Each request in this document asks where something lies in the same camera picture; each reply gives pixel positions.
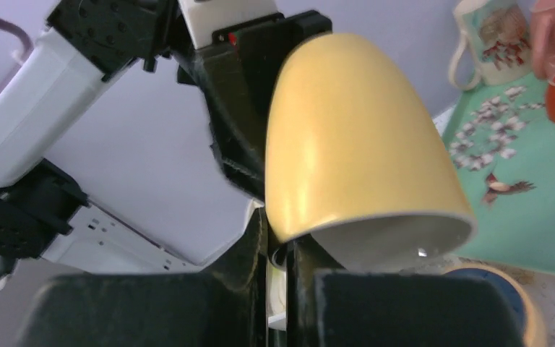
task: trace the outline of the yellow cup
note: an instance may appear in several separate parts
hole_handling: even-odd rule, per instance
[[[267,217],[349,270],[395,271],[453,251],[476,221],[439,133],[373,43],[327,34],[278,77],[267,126]]]

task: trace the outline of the hummingbird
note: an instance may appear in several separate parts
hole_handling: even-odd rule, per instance
[[[492,206],[499,195],[513,195],[535,189],[535,186],[528,181],[518,181],[514,184],[501,182],[496,178],[492,171],[488,174],[484,183],[488,189],[482,197],[482,203],[489,207]]]

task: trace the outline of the teal tray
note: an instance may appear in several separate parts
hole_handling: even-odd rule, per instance
[[[479,233],[457,255],[555,274],[555,124],[532,74],[464,93],[443,135]]]

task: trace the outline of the white wall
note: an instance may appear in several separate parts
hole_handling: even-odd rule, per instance
[[[449,86],[446,79],[446,69],[457,41],[457,29],[452,19],[452,8],[456,0],[277,0],[286,14],[293,14],[306,9],[318,9],[329,15],[334,22],[335,31],[353,32],[365,35],[384,49],[403,69],[410,78],[418,93],[424,100],[431,114],[438,114],[453,103],[458,97],[458,91]],[[523,0],[524,8],[533,0]],[[46,12],[53,6],[53,0],[14,1],[0,0],[0,16],[16,22],[30,33],[37,33],[43,26]],[[18,48],[18,42],[10,35],[0,33],[0,80],[11,69],[10,52]],[[465,62],[461,67],[461,77],[469,75],[471,64]],[[142,131],[155,132],[159,137],[180,136],[178,128],[186,122],[194,122],[194,131],[178,142],[180,147],[171,148],[179,157],[187,160],[205,160],[211,162],[211,155],[207,149],[209,144],[203,127],[207,123],[201,99],[196,90],[190,87],[176,85],[174,82],[175,67],[161,61],[156,75],[144,74],[140,68],[134,68],[127,76],[110,90],[105,97],[93,106],[88,114],[76,125],[68,138],[60,141],[51,151],[51,159],[68,171],[74,178],[81,181],[83,187],[91,187],[100,192],[101,189],[121,192],[121,200],[126,200],[134,194],[147,193],[147,187],[132,189],[130,182],[123,182],[121,186],[103,178],[106,168],[86,162],[80,153],[96,151],[115,136],[108,132],[87,132],[96,127],[121,132],[129,138],[129,142],[139,137],[138,129],[125,129],[119,119],[146,117],[150,122]],[[79,150],[72,154],[70,150],[71,137],[86,134],[85,141],[76,142]],[[143,146],[141,139],[135,146]],[[124,160],[145,165],[152,172],[147,181],[157,181],[163,188],[150,191],[146,205],[164,204],[166,200],[181,199],[170,202],[158,211],[144,211],[145,215],[138,215],[139,224],[147,223],[148,228],[156,219],[164,219],[178,208],[184,210],[184,215],[194,214],[186,210],[187,199],[191,197],[180,194],[178,187],[171,182],[163,182],[168,175],[164,169],[154,166],[156,159],[150,153],[130,153],[130,158]],[[190,171],[189,177],[199,177],[202,172]],[[204,189],[202,177],[190,183],[197,192]],[[135,212],[131,207],[126,211]],[[241,215],[229,210],[227,204],[216,205],[213,216],[220,221],[240,223]],[[182,223],[172,225],[178,230]],[[44,262],[27,262],[13,283],[0,295],[0,346],[9,346],[13,333],[20,321],[26,303],[38,286],[52,275],[67,271]]]

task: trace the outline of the gray surface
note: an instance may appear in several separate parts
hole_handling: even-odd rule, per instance
[[[524,5],[532,2],[520,1]],[[278,0],[278,3],[286,14],[316,8],[331,16],[335,31],[354,32],[371,38],[401,66],[431,114],[443,111],[458,97],[458,91],[449,86],[446,78],[448,61],[457,41],[456,25],[451,13],[456,0]],[[0,16],[16,22],[30,33],[37,33],[43,26],[42,19],[53,4],[53,0],[0,0]],[[0,80],[11,69],[12,59],[9,54],[16,48],[18,42],[12,36],[0,33]],[[459,76],[467,77],[470,67],[471,64],[466,61],[460,67]],[[173,83],[174,70],[174,67],[161,64],[161,75],[158,76],[145,75],[139,69],[130,72],[105,95],[104,100],[91,108],[87,117],[72,129],[71,135],[60,141],[52,150],[51,157],[80,180],[86,189],[94,189],[96,194],[109,193],[110,199],[124,201],[124,205],[120,207],[121,213],[127,214],[134,210],[133,224],[155,228],[160,226],[157,223],[172,224],[168,216],[176,211],[189,216],[179,220],[178,225],[172,226],[176,230],[186,230],[186,226],[194,224],[194,221],[187,220],[194,217],[194,211],[187,210],[187,206],[191,205],[190,200],[199,195],[184,194],[186,192],[180,191],[181,186],[174,183],[177,179],[166,181],[165,177],[170,176],[169,170],[181,166],[177,159],[187,160],[192,162],[192,168],[178,172],[184,181],[193,180],[187,184],[193,192],[197,189],[196,192],[210,196],[213,192],[222,192],[221,194],[229,196],[227,201],[238,202],[225,204],[224,201],[219,201],[214,206],[216,214],[211,218],[203,218],[237,225],[241,223],[243,215],[243,210],[240,213],[238,206],[241,204],[241,197],[233,195],[232,191],[220,185],[216,181],[215,172],[196,171],[204,167],[194,166],[197,161],[199,165],[203,162],[205,166],[211,163],[204,129],[207,121],[198,93]],[[125,124],[126,121],[139,117],[148,119],[149,123],[140,129],[131,129]],[[183,125],[188,126],[184,127],[187,133],[177,132]],[[107,132],[110,127],[113,127],[113,131]],[[146,132],[155,132],[156,136],[163,139],[164,144],[175,148],[172,162],[165,158],[156,158],[152,155],[155,154],[153,148],[144,148],[147,140],[143,138],[143,134],[147,134]],[[120,134],[124,140],[113,140],[116,134]],[[85,140],[83,144],[79,141],[80,138]],[[176,143],[168,142],[173,138],[177,139]],[[72,150],[72,143],[77,143],[79,147]],[[127,157],[126,153],[114,154],[106,150],[105,157],[94,161],[81,154],[87,151],[96,152],[101,147],[114,149],[125,145],[130,145],[130,150],[136,152],[129,152]],[[119,161],[106,161],[103,162],[104,166],[98,165],[100,160],[107,159]],[[164,165],[171,167],[165,170],[161,168]],[[149,175],[141,180],[156,182],[154,189],[149,186],[131,187],[131,181],[105,177],[105,171],[115,168],[118,172],[128,174],[128,179],[134,180],[139,178],[141,171],[135,170],[140,166],[146,166],[145,171]],[[211,184],[204,181],[203,174],[213,175]],[[138,194],[145,194],[143,205],[146,208],[163,208],[143,210],[132,202],[126,204],[126,201],[132,200],[131,196]],[[200,235],[211,239],[208,236],[210,234]],[[12,340],[26,303],[40,283],[61,271],[64,271],[63,268],[44,262],[25,263],[21,266],[17,278],[0,295],[0,346],[9,345],[8,341]]]

